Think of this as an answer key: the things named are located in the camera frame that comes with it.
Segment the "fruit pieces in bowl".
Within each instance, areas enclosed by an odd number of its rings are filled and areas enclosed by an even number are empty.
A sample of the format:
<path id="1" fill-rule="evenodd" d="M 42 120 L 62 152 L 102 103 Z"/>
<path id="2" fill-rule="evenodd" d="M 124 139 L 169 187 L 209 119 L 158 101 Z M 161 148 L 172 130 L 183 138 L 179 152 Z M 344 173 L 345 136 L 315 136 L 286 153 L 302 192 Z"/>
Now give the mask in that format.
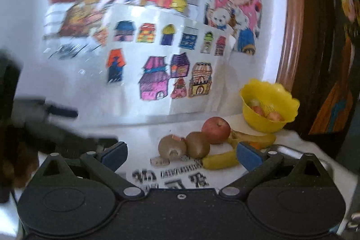
<path id="1" fill-rule="evenodd" d="M 247 105 L 261 117 L 271 121 L 284 121 L 284 117 L 273 107 L 268 106 L 257 99 L 251 99 Z"/>

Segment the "lady painting black panel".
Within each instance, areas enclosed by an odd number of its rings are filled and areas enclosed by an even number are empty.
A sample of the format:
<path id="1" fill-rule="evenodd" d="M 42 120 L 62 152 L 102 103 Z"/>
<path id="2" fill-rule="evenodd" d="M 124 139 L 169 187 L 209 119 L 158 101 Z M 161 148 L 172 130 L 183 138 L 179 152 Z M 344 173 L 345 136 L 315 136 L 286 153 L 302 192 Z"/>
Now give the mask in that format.
<path id="1" fill-rule="evenodd" d="M 345 135 L 359 97 L 359 0 L 333 3 L 332 41 L 324 46 L 310 136 Z"/>

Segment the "brown kiwi back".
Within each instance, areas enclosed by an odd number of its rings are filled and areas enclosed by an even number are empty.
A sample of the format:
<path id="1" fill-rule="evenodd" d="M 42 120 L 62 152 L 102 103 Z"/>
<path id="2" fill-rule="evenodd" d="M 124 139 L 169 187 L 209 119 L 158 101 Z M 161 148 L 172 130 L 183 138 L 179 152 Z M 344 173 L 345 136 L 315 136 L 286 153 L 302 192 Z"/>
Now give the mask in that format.
<path id="1" fill-rule="evenodd" d="M 203 132 L 191 132 L 185 138 L 187 154 L 190 158 L 202 159 L 210 152 L 208 137 Z"/>

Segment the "small orange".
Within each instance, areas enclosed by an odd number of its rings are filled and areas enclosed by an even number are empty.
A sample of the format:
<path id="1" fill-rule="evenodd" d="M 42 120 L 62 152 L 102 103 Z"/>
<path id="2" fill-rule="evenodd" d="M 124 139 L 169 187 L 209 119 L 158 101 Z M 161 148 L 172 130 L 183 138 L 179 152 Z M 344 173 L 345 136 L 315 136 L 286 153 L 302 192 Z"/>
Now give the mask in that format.
<path id="1" fill-rule="evenodd" d="M 254 149 L 256 149 L 256 150 L 261 150 L 261 149 L 262 149 L 261 144 L 260 144 L 260 143 L 257 143 L 257 142 L 251 142 L 251 143 L 249 143 L 249 145 L 250 145 L 251 147 L 253 147 Z"/>

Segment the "metal tray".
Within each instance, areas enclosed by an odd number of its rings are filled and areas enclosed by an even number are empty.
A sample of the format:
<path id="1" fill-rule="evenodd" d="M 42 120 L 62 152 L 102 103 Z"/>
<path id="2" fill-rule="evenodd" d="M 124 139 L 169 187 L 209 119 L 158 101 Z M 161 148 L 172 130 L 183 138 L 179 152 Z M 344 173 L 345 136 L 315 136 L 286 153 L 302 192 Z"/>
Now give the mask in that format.
<path id="1" fill-rule="evenodd" d="M 333 168 L 331 165 L 319 158 L 319 164 L 313 161 L 307 161 L 303 163 L 300 168 L 296 168 L 302 156 L 305 152 L 295 150 L 293 148 L 274 144 L 264 151 L 264 154 L 268 158 L 276 154 L 283 156 L 284 161 L 280 167 L 276 169 L 274 174 L 271 174 L 271 178 L 283 178 L 290 176 L 296 180 L 318 180 L 322 178 L 330 178 L 333 180 Z"/>

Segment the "brown wooden door frame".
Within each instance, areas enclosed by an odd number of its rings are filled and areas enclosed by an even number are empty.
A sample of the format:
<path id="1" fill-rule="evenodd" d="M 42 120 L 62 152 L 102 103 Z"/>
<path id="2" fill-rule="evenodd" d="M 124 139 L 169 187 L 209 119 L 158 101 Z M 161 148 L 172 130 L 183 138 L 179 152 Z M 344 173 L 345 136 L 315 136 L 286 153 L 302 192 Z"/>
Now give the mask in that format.
<path id="1" fill-rule="evenodd" d="M 276 81 L 291 92 L 303 36 L 304 0 L 287 0 L 283 48 Z"/>

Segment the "brown kiwi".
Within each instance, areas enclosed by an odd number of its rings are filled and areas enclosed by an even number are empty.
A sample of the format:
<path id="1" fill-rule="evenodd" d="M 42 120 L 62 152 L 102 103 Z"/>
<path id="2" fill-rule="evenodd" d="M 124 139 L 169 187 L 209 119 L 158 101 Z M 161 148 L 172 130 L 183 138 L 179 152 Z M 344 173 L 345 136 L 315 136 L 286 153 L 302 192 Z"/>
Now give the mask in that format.
<path id="1" fill-rule="evenodd" d="M 210 152 L 208 137 L 203 132 L 191 132 L 185 138 L 187 154 L 190 158 L 202 159 Z"/>
<path id="2" fill-rule="evenodd" d="M 158 152 L 162 158 L 170 161 L 180 159 L 187 153 L 185 139 L 175 135 L 167 135 L 159 141 Z"/>

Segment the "red apple back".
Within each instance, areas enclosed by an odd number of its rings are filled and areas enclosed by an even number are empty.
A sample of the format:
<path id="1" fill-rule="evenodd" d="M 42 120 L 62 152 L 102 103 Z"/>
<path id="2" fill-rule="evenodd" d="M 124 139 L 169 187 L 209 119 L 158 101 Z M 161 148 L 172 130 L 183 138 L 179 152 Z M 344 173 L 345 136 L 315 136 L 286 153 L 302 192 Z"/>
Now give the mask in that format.
<path id="1" fill-rule="evenodd" d="M 221 144 L 229 138 L 231 127 L 223 118 L 214 116 L 204 122 L 201 131 L 208 137 L 211 144 Z"/>

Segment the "yellow banana back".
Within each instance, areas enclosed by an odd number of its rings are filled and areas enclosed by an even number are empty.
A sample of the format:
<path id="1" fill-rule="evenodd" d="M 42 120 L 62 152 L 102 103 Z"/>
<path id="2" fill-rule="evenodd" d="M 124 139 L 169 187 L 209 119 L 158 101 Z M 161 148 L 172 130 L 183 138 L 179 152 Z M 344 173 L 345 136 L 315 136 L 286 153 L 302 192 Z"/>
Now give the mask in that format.
<path id="1" fill-rule="evenodd" d="M 236 145 L 238 143 L 246 143 L 249 145 L 249 143 L 251 142 L 257 142 L 261 144 L 262 149 L 266 149 L 273 145 L 275 141 L 276 136 L 274 134 L 256 136 L 238 132 L 235 130 L 231 130 L 230 136 L 227 139 L 227 142 L 234 148 L 236 148 Z"/>

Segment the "yellow banana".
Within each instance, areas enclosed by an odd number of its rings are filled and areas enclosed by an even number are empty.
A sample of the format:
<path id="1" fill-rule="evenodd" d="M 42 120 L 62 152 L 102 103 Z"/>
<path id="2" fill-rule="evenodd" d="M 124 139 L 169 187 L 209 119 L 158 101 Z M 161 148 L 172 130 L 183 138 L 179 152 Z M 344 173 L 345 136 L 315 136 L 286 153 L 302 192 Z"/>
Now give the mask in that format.
<path id="1" fill-rule="evenodd" d="M 256 136 L 238 132 L 235 130 L 231 130 L 230 136 L 227 139 L 227 142 L 234 148 L 236 148 L 236 145 L 238 143 L 246 143 L 249 145 L 249 143 L 251 142 L 257 142 L 261 144 L 262 149 L 266 149 L 273 145 L 275 141 L 276 136 L 274 134 Z"/>
<path id="2" fill-rule="evenodd" d="M 201 160 L 201 163 L 206 170 L 228 169 L 239 165 L 235 150 L 216 155 L 208 155 Z"/>

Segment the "yellow banana front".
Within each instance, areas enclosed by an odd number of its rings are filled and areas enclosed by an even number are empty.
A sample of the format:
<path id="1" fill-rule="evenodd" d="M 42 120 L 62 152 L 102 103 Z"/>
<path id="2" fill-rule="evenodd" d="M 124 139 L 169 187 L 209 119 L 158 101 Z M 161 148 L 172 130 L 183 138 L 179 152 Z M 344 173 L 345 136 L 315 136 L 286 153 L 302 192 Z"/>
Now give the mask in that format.
<path id="1" fill-rule="evenodd" d="M 201 163 L 206 170 L 228 169 L 239 165 L 235 150 L 216 155 L 208 155 L 201 160 Z"/>

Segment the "yellow plastic bowl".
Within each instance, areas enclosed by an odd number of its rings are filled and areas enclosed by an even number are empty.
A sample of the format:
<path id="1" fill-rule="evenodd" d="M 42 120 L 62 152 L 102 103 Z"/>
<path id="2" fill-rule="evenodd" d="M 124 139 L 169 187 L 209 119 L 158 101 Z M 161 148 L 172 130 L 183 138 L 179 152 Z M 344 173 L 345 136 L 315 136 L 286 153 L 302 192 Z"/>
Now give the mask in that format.
<path id="1" fill-rule="evenodd" d="M 245 121 L 258 132 L 278 132 L 298 115 L 300 101 L 280 83 L 250 79 L 239 90 L 239 96 Z"/>

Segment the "houses drawing paper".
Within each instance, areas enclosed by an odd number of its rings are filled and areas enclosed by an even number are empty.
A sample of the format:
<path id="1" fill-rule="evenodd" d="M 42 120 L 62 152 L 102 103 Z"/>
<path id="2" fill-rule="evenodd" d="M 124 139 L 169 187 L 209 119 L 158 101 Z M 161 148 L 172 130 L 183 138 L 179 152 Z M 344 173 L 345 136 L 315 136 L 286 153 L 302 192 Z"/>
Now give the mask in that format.
<path id="1" fill-rule="evenodd" d="M 114 116 L 215 112 L 235 39 L 175 14 L 115 5 L 103 110 Z"/>

